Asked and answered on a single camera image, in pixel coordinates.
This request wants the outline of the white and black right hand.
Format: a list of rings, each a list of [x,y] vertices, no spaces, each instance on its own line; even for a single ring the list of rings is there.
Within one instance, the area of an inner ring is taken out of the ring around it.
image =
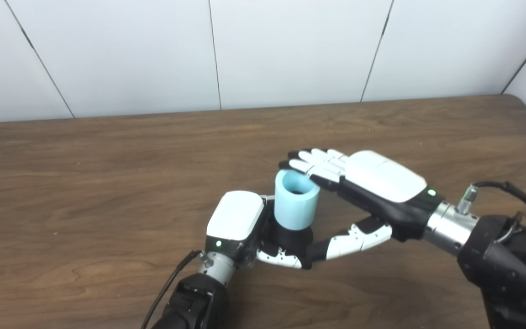
[[[334,149],[292,151],[279,167],[306,175],[322,189],[368,213],[349,228],[307,246],[305,259],[309,262],[339,258],[392,238],[418,241],[444,202],[424,177],[371,150],[351,155]]]

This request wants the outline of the white and black left hand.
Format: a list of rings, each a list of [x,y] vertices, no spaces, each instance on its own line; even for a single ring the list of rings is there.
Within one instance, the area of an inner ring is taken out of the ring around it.
[[[222,255],[237,269],[261,261],[275,266],[310,270],[311,261],[294,246],[279,242],[275,196],[235,190],[226,192],[206,228],[205,252]]]

